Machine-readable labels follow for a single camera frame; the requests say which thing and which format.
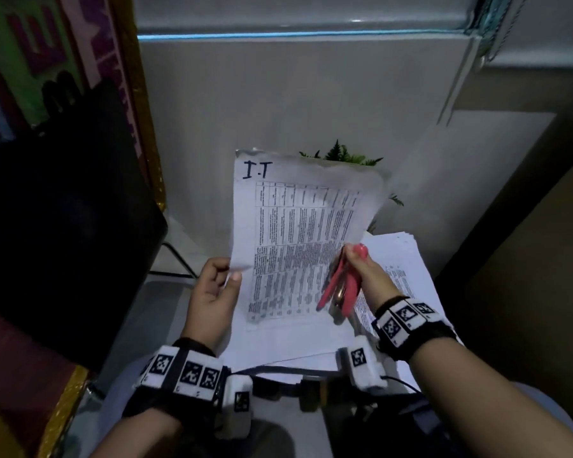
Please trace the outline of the person's right hand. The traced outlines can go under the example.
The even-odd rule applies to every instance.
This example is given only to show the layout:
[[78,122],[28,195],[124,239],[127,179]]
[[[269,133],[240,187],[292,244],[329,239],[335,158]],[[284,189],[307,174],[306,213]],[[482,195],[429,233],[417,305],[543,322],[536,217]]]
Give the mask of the person's right hand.
[[354,244],[345,244],[344,254],[349,268],[355,270],[360,277],[362,292],[374,315],[379,314],[386,302],[393,305],[406,298],[385,270],[371,259],[371,256],[361,257]]

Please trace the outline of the person's left hand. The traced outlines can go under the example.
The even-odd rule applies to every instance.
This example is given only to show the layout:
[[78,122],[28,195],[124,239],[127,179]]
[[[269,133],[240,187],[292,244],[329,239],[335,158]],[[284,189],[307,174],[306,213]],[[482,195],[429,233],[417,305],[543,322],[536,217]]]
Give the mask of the person's left hand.
[[231,271],[228,257],[206,261],[187,306],[182,338],[196,341],[215,354],[221,351],[231,328],[237,300],[225,300],[223,287]]

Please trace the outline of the red stapler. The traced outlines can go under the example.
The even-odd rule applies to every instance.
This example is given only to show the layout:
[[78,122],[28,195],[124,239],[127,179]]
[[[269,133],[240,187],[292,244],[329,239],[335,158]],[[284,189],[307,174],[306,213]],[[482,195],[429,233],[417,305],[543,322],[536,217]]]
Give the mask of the red stapler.
[[342,315],[343,289],[346,281],[361,282],[356,271],[349,268],[343,247],[329,267],[328,276],[323,284],[321,297],[316,306],[317,312],[326,309],[336,325],[343,324],[345,320],[351,317]]

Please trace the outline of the printed paper sheet with table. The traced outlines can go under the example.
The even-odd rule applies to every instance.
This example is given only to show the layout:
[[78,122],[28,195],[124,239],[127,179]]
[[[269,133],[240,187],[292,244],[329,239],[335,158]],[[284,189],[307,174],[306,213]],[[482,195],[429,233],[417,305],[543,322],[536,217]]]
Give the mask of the printed paper sheet with table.
[[231,266],[242,271],[246,331],[322,321],[316,309],[344,243],[357,243],[388,196],[373,168],[237,150]]

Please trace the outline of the person's right forearm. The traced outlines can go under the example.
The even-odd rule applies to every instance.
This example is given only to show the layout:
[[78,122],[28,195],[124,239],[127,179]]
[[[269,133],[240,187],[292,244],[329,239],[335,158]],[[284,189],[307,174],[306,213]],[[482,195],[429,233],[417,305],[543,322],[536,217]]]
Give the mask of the person's right forearm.
[[573,458],[573,431],[456,340],[424,343],[409,366],[477,458]]

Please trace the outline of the person's left forearm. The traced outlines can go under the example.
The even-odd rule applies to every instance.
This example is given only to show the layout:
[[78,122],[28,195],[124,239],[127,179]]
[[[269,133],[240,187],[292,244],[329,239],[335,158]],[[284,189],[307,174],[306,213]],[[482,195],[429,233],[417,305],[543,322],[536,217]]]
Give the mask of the person's left forearm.
[[173,458],[182,434],[177,419],[150,408],[118,421],[89,458]]

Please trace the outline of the black right wristband with markers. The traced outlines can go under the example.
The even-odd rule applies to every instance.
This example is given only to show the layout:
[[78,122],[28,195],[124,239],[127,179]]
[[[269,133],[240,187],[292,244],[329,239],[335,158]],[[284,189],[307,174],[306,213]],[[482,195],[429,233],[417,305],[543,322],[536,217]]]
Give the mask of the black right wristband with markers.
[[372,327],[376,348],[394,361],[409,362],[425,343],[440,338],[458,340],[451,324],[427,303],[399,295],[375,312]]

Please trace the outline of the black wristband with markers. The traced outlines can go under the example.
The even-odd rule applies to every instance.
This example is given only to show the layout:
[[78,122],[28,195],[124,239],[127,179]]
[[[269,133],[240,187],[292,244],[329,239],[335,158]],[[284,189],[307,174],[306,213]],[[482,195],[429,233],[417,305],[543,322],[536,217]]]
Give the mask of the black wristband with markers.
[[161,346],[132,386],[123,418],[159,410],[181,424],[211,423],[231,371],[214,352],[190,338]]
[[375,312],[372,327],[376,348],[394,361],[409,362],[425,343],[440,338],[458,340],[451,324],[427,303],[399,295]]

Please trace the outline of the black left wristband with markers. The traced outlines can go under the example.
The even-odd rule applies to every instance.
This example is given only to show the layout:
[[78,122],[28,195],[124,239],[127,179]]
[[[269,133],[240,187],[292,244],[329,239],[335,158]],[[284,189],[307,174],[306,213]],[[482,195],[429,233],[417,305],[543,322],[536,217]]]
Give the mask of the black left wristband with markers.
[[132,386],[123,418],[159,410],[181,424],[211,423],[231,371],[214,352],[190,338],[161,346]]

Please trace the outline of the green fern plant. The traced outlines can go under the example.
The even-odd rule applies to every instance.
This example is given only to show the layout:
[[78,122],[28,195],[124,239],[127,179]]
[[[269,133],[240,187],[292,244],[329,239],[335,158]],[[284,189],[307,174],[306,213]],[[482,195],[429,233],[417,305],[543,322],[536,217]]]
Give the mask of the green fern plant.
[[[329,149],[329,151],[322,156],[320,154],[320,150],[316,151],[314,154],[307,154],[303,151],[298,151],[301,157],[306,157],[310,159],[321,159],[324,161],[332,161],[332,162],[343,162],[343,163],[350,163],[355,164],[363,167],[375,167],[378,163],[383,161],[384,157],[367,157],[364,154],[352,153],[348,150],[346,145],[340,144],[339,140],[336,139],[335,144]],[[400,200],[399,196],[394,193],[390,192],[388,199],[393,202],[395,205],[399,207],[404,207],[404,202]],[[370,234],[374,234],[376,230],[376,217],[373,218],[371,223],[367,228],[367,232]]]

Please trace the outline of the brown wooden cabinet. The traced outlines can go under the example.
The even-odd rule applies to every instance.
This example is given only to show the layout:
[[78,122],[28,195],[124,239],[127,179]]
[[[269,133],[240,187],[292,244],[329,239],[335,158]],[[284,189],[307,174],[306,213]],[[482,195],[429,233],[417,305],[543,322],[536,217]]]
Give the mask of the brown wooden cabinet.
[[573,419],[573,166],[454,291],[441,294],[463,343]]

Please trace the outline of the black monitor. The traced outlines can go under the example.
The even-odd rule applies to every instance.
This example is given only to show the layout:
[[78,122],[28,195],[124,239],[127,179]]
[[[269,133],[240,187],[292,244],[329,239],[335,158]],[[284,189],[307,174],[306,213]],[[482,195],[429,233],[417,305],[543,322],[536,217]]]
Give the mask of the black monitor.
[[0,315],[99,373],[167,234],[117,86],[0,144]]

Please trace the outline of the gold framed red board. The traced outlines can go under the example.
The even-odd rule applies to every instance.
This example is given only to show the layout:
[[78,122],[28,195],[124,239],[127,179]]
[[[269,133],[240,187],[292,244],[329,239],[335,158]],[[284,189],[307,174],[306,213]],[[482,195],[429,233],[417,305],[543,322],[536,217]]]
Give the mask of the gold framed red board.
[[57,458],[89,378],[0,316],[0,458]]

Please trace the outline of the white wall conduit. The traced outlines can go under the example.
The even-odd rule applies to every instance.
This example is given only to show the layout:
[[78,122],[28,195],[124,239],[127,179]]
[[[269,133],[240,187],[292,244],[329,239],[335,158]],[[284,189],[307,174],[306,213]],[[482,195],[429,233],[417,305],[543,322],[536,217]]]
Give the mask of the white wall conduit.
[[456,76],[451,83],[447,98],[443,103],[443,107],[436,121],[438,126],[447,127],[449,125],[455,103],[466,82],[467,77],[474,68],[480,44],[481,36],[478,30],[472,31],[472,33],[470,33],[470,35],[467,37],[466,49],[462,57],[462,61],[457,69]]

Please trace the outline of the colourful poster with gold frame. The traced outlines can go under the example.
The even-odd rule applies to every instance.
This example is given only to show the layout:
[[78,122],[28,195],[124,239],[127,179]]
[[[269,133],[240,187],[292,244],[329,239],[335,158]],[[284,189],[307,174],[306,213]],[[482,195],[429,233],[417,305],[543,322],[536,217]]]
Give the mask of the colourful poster with gold frame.
[[0,141],[49,118],[63,90],[73,102],[110,79],[146,182],[162,212],[166,190],[135,39],[133,0],[0,0]]

